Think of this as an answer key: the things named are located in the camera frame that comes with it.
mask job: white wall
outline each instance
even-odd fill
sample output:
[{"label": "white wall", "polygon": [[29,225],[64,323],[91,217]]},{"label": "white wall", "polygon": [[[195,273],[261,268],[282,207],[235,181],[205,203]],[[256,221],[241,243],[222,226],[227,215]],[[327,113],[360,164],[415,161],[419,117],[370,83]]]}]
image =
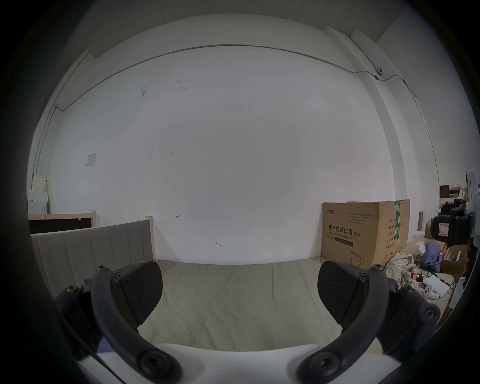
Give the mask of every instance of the white wall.
[{"label": "white wall", "polygon": [[355,71],[360,72],[359,77],[375,105],[392,160],[395,200],[410,199],[409,235],[411,235],[417,230],[420,211],[420,183],[412,139],[391,90],[385,82],[377,80],[372,75],[375,74],[375,67],[352,39],[355,34],[360,34],[374,43],[358,30],[355,30],[352,38],[330,27],[327,27],[325,32],[345,53]]},{"label": "white wall", "polygon": [[480,134],[462,83],[435,31],[408,8],[377,45],[418,97],[440,184],[466,186],[467,169],[480,172]]},{"label": "white wall", "polygon": [[[189,39],[295,49],[352,68],[313,28],[209,16],[149,30],[85,60],[59,106],[109,71]],[[42,154],[51,159],[44,164],[52,213],[96,210],[102,225],[152,215],[159,258],[250,264],[318,255],[323,202],[396,197],[384,129],[362,81],[290,53],[222,47],[164,56],[56,113],[53,149]],[[96,163],[85,167],[90,153]]]}]

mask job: beige headboard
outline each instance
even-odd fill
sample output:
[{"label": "beige headboard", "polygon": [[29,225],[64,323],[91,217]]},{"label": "beige headboard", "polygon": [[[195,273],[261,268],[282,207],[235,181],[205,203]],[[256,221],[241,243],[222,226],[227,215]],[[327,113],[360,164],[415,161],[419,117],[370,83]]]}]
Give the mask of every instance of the beige headboard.
[{"label": "beige headboard", "polygon": [[40,272],[52,296],[81,286],[99,265],[118,269],[155,258],[152,221],[32,235]]}]

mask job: ceiling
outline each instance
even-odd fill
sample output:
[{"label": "ceiling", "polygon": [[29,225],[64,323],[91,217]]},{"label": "ceiling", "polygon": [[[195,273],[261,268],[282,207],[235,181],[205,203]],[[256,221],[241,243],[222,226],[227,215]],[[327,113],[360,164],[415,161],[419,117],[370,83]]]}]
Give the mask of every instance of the ceiling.
[{"label": "ceiling", "polygon": [[346,35],[359,29],[377,41],[402,12],[403,0],[99,0],[87,12],[68,49],[70,64],[86,49],[100,56],[147,29],[188,17],[250,13],[279,17]]}]

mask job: white roll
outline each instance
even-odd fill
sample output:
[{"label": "white roll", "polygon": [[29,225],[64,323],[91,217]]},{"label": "white roll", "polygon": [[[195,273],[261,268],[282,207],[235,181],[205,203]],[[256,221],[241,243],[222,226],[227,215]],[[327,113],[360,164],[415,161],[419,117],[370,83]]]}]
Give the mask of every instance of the white roll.
[{"label": "white roll", "polygon": [[427,299],[432,299],[432,300],[438,300],[438,298],[440,296],[438,296],[438,294],[436,294],[434,291],[433,291],[433,288],[431,285],[427,285],[425,287],[425,290],[423,291],[423,295],[427,298]]},{"label": "white roll", "polygon": [[430,285],[432,286],[432,289],[435,293],[438,294],[438,296],[442,297],[445,293],[448,292],[450,287],[442,283],[439,279],[437,279],[436,276],[432,275],[430,277],[427,277],[426,279],[423,279],[423,283],[427,286]]}]

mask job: wall switch plate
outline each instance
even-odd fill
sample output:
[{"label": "wall switch plate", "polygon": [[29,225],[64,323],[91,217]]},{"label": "wall switch plate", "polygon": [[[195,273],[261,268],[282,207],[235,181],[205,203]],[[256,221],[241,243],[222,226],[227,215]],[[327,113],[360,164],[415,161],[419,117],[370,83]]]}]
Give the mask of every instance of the wall switch plate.
[{"label": "wall switch plate", "polygon": [[92,153],[91,155],[88,155],[88,157],[87,157],[87,167],[95,164],[95,158],[96,158],[96,153]]}]

